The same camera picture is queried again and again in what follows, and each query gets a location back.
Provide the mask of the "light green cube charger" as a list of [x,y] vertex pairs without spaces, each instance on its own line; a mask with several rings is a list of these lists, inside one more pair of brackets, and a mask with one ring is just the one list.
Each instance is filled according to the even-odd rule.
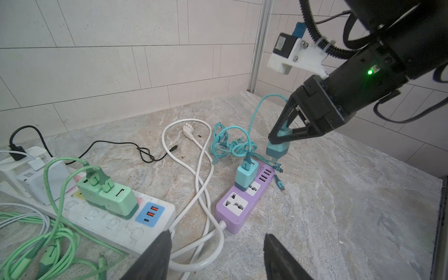
[[112,211],[114,195],[118,188],[103,171],[88,171],[87,175],[77,182],[77,186],[89,204]]

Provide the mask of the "purple power strip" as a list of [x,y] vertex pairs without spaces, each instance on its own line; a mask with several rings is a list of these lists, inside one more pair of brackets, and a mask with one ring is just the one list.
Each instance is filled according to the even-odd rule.
[[265,163],[259,163],[255,180],[246,191],[235,186],[217,203],[215,219],[224,222],[225,229],[236,235],[247,221],[258,202],[262,199],[275,176],[275,169]]

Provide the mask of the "white multicolour power strip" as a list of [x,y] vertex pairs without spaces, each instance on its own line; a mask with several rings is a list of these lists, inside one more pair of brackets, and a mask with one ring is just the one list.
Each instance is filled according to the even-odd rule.
[[134,191],[138,202],[129,219],[89,204],[77,187],[64,197],[63,217],[98,240],[133,257],[140,257],[176,217],[176,207],[155,197]]

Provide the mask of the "light green charger block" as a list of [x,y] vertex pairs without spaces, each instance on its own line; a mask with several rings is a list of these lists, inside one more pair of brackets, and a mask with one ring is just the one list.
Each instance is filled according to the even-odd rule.
[[105,207],[112,214],[129,220],[138,209],[138,201],[132,189],[126,186],[114,187],[104,194]]

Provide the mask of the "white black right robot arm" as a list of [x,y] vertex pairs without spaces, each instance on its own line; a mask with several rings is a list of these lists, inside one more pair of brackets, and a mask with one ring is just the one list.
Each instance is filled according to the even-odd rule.
[[311,72],[288,99],[269,133],[272,144],[316,138],[350,121],[368,105],[379,107],[428,72],[436,82],[448,64],[446,1],[348,1],[345,48],[323,36],[308,1],[303,21],[281,33],[269,67]]

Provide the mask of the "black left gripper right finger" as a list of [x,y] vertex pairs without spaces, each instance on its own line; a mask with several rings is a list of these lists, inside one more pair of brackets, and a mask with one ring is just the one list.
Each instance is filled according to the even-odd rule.
[[273,234],[264,238],[264,264],[268,280],[313,280]]

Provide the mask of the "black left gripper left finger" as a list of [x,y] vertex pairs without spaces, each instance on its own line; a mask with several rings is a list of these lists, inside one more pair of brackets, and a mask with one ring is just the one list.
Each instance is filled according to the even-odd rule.
[[166,280],[172,240],[170,231],[160,233],[121,280]]

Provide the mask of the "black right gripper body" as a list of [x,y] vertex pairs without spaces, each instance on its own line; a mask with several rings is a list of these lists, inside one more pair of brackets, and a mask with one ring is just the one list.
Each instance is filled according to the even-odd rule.
[[294,116],[304,122],[295,135],[324,135],[350,121],[360,109],[388,102],[411,77],[409,45],[373,43],[333,71],[313,76],[294,92]]

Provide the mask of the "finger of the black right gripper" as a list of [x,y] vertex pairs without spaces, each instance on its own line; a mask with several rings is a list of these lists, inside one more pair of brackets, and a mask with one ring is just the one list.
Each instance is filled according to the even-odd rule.
[[[292,128],[296,119],[301,120],[304,126]],[[319,128],[317,121],[311,116],[305,104],[297,96],[290,96],[279,119],[269,133],[268,139],[272,144],[282,144],[323,135],[323,129]]]

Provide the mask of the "white cube charger black plug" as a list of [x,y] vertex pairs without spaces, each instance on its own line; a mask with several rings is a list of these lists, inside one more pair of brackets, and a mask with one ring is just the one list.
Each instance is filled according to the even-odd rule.
[[[50,154],[41,147],[31,147],[26,150],[33,157],[39,157],[45,163],[49,161]],[[31,168],[28,164],[30,159],[25,157],[19,161],[15,161],[13,157],[6,157],[1,161],[1,183],[8,183],[20,196],[30,198],[32,195],[28,192],[28,187],[24,187],[16,176]]]

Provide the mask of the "teal charger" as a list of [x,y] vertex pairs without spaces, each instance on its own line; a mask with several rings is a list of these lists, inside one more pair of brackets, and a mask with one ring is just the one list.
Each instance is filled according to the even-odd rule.
[[241,191],[246,191],[255,180],[258,168],[259,163],[257,161],[252,161],[251,163],[243,161],[237,169],[234,186]]
[[[283,137],[283,136],[291,135],[291,134],[292,134],[292,129],[285,127],[285,128],[280,129],[277,136]],[[266,154],[267,154],[267,156],[270,156],[277,161],[278,159],[280,159],[281,157],[285,156],[288,153],[289,146],[290,146],[289,141],[283,142],[280,144],[272,144],[271,141],[268,141],[268,145],[266,148]]]

